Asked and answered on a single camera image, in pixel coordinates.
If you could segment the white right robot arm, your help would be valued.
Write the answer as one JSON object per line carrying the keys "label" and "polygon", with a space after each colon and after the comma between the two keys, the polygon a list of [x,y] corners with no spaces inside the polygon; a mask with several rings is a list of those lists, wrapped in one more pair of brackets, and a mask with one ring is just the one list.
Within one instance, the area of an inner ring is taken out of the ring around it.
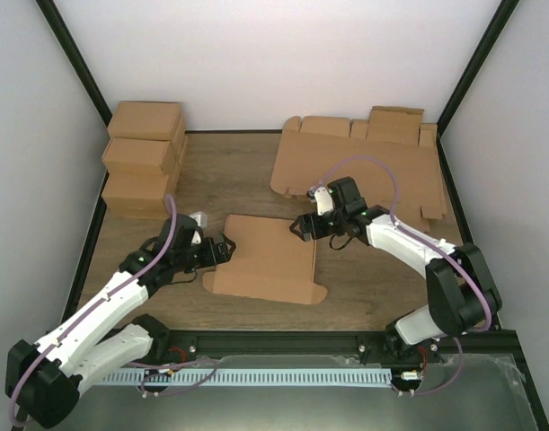
{"label": "white right robot arm", "polygon": [[289,227],[302,241],[357,240],[394,256],[425,279],[427,304],[386,327],[385,349],[393,360],[407,361],[427,339],[490,328],[502,300],[477,246],[436,240],[385,207],[369,207],[351,177],[312,189],[307,196],[316,210]]}

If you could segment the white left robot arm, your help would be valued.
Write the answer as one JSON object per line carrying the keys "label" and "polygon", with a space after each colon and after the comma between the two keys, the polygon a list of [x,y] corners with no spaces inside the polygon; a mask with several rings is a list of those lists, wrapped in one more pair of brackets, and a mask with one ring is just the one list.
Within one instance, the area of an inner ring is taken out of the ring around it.
{"label": "white left robot arm", "polygon": [[171,216],[78,312],[36,342],[21,339],[10,348],[4,391],[14,426],[21,424],[15,411],[22,409],[32,422],[52,428],[105,375],[137,360],[158,363],[169,355],[168,329],[150,315],[137,317],[115,335],[110,332],[171,285],[176,274],[194,274],[232,258],[235,242],[223,234],[205,236],[205,225],[202,212]]}

